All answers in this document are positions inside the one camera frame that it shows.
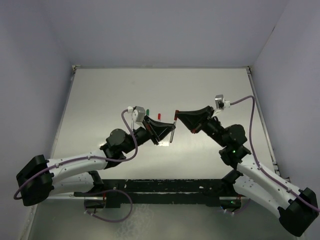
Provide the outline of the brown pen cap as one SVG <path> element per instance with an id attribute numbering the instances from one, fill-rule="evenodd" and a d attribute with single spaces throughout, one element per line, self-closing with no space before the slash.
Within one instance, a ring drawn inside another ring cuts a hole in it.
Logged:
<path id="1" fill-rule="evenodd" d="M 175 110 L 175 114 L 174 114 L 174 121 L 178 120 L 178 114 L 179 114 L 179 110 Z"/>

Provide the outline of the white pen brown tip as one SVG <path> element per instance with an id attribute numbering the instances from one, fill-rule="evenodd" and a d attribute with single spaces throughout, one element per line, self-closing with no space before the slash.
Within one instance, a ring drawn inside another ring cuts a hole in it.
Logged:
<path id="1" fill-rule="evenodd" d="M 176 127 L 177 121 L 174 121 L 174 120 L 173 120 L 173 125 L 174 125 L 174 127 Z M 174 128 L 174 129 L 172 130 L 171 134 L 170 134 L 170 138 L 169 138 L 169 143 L 170 143 L 170 144 L 173 143 L 174 135 L 175 135 L 175 129 L 176 129 L 176 128 Z"/>

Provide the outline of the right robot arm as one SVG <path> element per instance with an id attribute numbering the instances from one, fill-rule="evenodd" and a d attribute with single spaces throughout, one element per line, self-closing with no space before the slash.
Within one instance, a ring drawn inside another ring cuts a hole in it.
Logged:
<path id="1" fill-rule="evenodd" d="M 194 111 L 175 111 L 191 133 L 204 132 L 222 149 L 220 158 L 232 167 L 230 178 L 222 183 L 228 196 L 244 195 L 269 210 L 290 234 L 301 237 L 319 216 L 317 196 L 310 188 L 301 189 L 255 159 L 254 151 L 244 146 L 247 141 L 242 125 L 223 127 L 207 106 Z"/>

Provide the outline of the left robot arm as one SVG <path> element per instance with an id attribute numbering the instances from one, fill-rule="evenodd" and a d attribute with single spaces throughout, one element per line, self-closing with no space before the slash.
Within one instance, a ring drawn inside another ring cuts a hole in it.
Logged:
<path id="1" fill-rule="evenodd" d="M 46 159 L 42 154 L 36 155 L 16 175 L 18 190 L 13 198 L 27 207 L 39 204 L 50 195 L 65 192 L 63 180 L 131 161 L 137 156 L 139 146 L 148 141 L 158 145 L 175 128 L 173 123 L 144 116 L 137 129 L 114 129 L 98 150 L 66 158 Z"/>

